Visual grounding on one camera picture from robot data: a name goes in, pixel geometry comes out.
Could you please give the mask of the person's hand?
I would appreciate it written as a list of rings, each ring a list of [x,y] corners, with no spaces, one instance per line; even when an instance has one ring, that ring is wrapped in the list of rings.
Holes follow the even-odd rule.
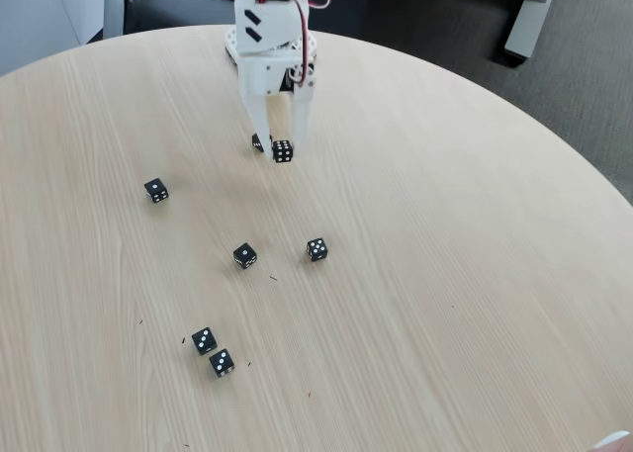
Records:
[[[633,452],[633,434],[626,430],[613,432],[594,444],[589,452]]]

